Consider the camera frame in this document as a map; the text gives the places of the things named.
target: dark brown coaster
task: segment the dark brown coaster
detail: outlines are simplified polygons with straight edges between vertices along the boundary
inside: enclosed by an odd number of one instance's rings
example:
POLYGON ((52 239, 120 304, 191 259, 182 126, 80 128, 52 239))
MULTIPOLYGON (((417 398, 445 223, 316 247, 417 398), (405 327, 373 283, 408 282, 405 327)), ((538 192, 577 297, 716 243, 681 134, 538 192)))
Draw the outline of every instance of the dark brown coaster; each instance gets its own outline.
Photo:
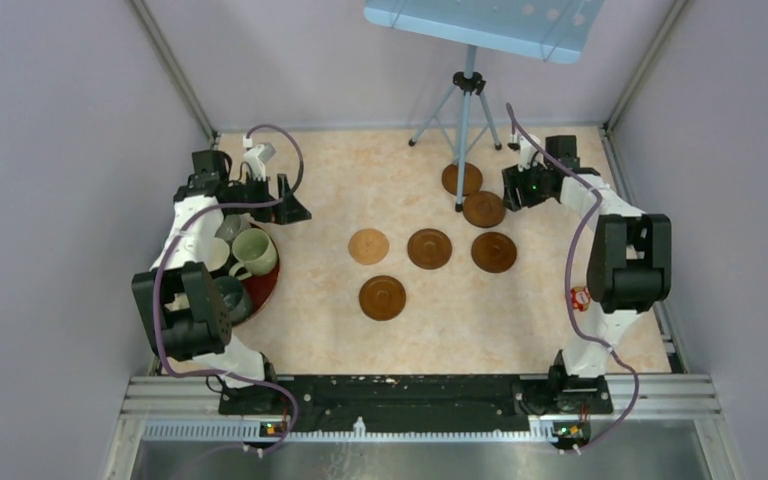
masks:
POLYGON ((464 217, 476 227, 495 227, 505 219, 505 205, 495 193, 476 192, 464 200, 464 217))
POLYGON ((417 267, 434 270, 452 257, 452 242, 440 230, 425 228, 408 240, 408 257, 417 267))
MULTIPOLYGON (((471 163, 464 165, 464 195, 471 195, 481 188, 484 176, 481 170, 471 163)), ((458 194, 458 166, 449 164, 443 169, 443 188, 452 195, 458 194)))
POLYGON ((516 245, 499 232, 483 233, 472 242, 472 260, 485 272, 502 273, 516 262, 516 245))
POLYGON ((349 255, 361 265, 373 265, 387 256, 390 242, 374 228, 358 230, 349 240, 349 255))
POLYGON ((358 299, 360 309, 367 317, 385 321, 396 318, 402 313, 407 294, 401 282, 387 275, 379 275, 363 284, 358 299))

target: tripod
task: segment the tripod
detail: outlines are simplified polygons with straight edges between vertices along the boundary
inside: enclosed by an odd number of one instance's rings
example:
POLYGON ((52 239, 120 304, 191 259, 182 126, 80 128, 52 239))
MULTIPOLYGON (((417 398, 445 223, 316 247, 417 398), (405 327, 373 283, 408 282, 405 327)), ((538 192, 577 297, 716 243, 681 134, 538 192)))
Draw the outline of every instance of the tripod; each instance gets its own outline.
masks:
POLYGON ((443 130, 443 135, 446 137, 449 147, 452 148, 452 154, 455 155, 452 163, 457 162, 458 165, 458 188, 455 196, 456 212, 463 211, 463 184, 467 153, 472 150, 472 147, 475 146, 478 139, 484 135, 484 132, 486 132, 488 128, 490 129, 490 134, 493 135, 493 144, 495 145, 496 150, 502 149, 502 142, 499 141, 499 133, 496 132, 496 125, 493 123, 493 117, 490 115, 490 107, 487 105, 487 98, 484 96, 484 85, 487 82, 480 73, 475 71, 475 54, 477 50, 478 47, 475 45, 467 46, 466 67, 464 68, 464 71, 455 73, 454 77, 452 77, 452 84, 449 85, 449 89, 443 95, 440 103, 437 104, 437 108, 434 109, 428 119, 425 120, 422 126, 419 127, 416 133, 413 134, 413 137, 408 141, 409 146, 412 147, 416 145, 416 142, 419 141, 419 137, 421 137, 422 133, 425 132, 425 129, 428 128, 431 120, 436 120, 437 124, 440 125, 440 129, 443 130), (458 124, 456 139, 458 144, 457 149, 455 148, 455 145, 452 144, 452 140, 449 139, 449 134, 446 133, 446 129, 440 124, 440 119, 437 118, 437 114, 440 113, 440 109, 443 108, 443 105, 446 104, 446 101, 452 95, 452 92, 455 91, 455 87, 460 88, 461 91, 463 91, 461 117, 460 123, 458 124), (481 107, 484 109, 484 117, 487 118, 487 124, 484 125, 481 133, 479 133, 478 136, 475 137, 475 140, 473 140, 469 147, 467 147, 466 141, 469 134, 469 105, 473 94, 478 95, 478 98, 481 100, 481 107))

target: gray wall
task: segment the gray wall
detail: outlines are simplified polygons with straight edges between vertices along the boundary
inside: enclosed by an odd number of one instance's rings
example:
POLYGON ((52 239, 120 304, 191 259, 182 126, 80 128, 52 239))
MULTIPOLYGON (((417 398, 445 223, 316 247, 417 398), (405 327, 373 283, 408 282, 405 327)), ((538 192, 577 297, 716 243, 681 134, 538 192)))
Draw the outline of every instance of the gray wall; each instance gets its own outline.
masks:
POLYGON ((768 2, 697 1, 616 136, 673 220, 670 308, 752 478, 768 478, 768 2))
MULTIPOLYGON (((418 123, 466 57, 463 45, 370 24, 363 0, 148 4, 219 130, 418 123)), ((510 101, 527 123, 604 121, 670 4, 607 0, 573 65, 479 49, 494 115, 507 120, 510 101)), ((458 102, 448 107, 454 122, 458 102)))
POLYGON ((0 479, 100 475, 204 145, 124 1, 0 1, 0 479))

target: green mug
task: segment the green mug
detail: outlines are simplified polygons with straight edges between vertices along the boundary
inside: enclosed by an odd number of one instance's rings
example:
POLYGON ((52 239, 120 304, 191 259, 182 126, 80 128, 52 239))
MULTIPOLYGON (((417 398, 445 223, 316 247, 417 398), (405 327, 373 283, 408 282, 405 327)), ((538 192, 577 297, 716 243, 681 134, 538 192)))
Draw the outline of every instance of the green mug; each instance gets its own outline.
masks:
POLYGON ((231 244, 231 253, 239 262, 230 274, 238 280, 268 274, 278 264, 278 250, 269 234, 259 228, 243 230, 231 244))

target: mug handle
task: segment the mug handle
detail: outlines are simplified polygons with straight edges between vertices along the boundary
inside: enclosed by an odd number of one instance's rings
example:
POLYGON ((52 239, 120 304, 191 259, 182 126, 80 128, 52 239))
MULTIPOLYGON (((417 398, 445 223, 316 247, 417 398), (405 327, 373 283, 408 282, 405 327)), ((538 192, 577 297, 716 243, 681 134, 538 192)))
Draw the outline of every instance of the mug handle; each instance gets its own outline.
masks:
POLYGON ((228 273, 236 278, 237 280, 245 280, 252 276, 252 273, 248 271, 245 264, 243 262, 237 262, 232 267, 231 270, 228 271, 228 273))

